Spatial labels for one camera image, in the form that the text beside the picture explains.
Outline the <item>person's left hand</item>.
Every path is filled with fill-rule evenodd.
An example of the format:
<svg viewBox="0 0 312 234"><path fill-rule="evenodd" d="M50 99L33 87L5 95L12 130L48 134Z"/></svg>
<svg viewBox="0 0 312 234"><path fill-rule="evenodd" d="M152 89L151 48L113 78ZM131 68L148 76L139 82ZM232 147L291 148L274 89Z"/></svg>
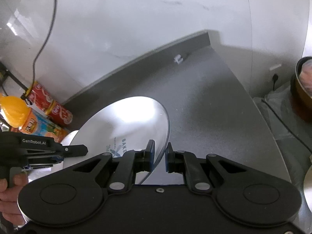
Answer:
<svg viewBox="0 0 312 234"><path fill-rule="evenodd" d="M14 186L9 188L6 179L1 179L1 213L5 220L16 225L22 226L25 220L19 210L17 198L21 189L28 184L28 176L22 172L13 177Z"/></svg>

